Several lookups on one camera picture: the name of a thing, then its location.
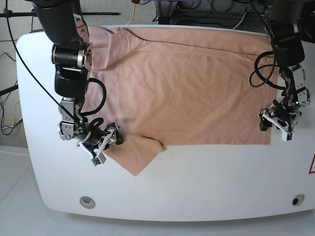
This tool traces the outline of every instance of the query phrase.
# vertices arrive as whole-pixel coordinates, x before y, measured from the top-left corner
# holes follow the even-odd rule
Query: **black robot arm segment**
[[[84,41],[79,36],[70,0],[33,1],[37,16],[48,38],[60,47],[82,50]]]
[[[266,131],[268,127],[275,125],[282,131],[284,141],[294,139],[293,129],[302,115],[299,109],[310,104],[310,93],[305,85],[306,74],[300,65],[305,54],[300,39],[299,24],[304,3],[308,1],[310,0],[263,1],[263,23],[267,28],[274,60],[280,68],[279,73],[285,81],[285,87],[281,93],[282,100],[280,102],[274,100],[267,108],[260,109],[258,117],[261,131]],[[255,72],[259,75],[256,69],[257,63],[255,63]]]
[[[115,123],[101,130],[103,118],[96,118],[88,123],[85,117],[102,108],[106,100],[106,89],[101,81],[89,79],[93,45],[89,41],[80,2],[38,0],[33,1],[33,5],[46,35],[54,43],[52,63],[56,67],[55,91],[63,97],[60,102],[62,121],[58,126],[60,137],[63,140],[78,140],[78,146],[90,154],[95,166],[103,164],[106,159],[102,151],[112,143],[120,145],[124,141]],[[83,113],[81,111],[89,82],[100,85],[103,99],[97,109]]]

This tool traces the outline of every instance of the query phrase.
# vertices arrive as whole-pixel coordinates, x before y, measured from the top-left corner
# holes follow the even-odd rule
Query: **pink cloth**
[[[257,55],[270,50],[264,36],[163,28],[89,32],[90,76],[107,90],[104,107],[89,119],[122,127],[125,143],[105,153],[133,175],[163,151],[161,145],[269,144],[270,131],[260,131],[257,113],[276,91],[249,84]],[[263,58],[261,65],[272,62]],[[100,101],[100,88],[90,84],[84,110]]]

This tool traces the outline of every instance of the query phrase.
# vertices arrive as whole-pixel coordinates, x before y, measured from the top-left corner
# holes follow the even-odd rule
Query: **circular hole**
[[[81,204],[81,206],[83,206],[86,209],[92,209],[95,207],[94,200],[92,198],[86,197],[86,196],[80,198],[80,204]]]
[[[293,198],[292,205],[299,206],[303,203],[304,199],[305,199],[305,196],[303,194],[299,194],[295,198]]]

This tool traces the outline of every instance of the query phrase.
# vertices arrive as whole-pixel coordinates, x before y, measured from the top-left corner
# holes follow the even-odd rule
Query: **white table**
[[[17,43],[30,70],[60,101],[54,91],[52,45],[44,33],[23,35]],[[301,109],[294,142],[283,142],[273,128],[268,146],[167,147],[136,177],[110,158],[95,167],[75,140],[62,141],[57,105],[17,59],[25,133],[45,205],[75,214],[148,221],[231,220],[315,208],[315,174],[309,174],[315,152],[315,46],[303,46],[311,105]],[[298,194],[305,200],[293,206]],[[93,198],[95,208],[83,208],[82,196]]]

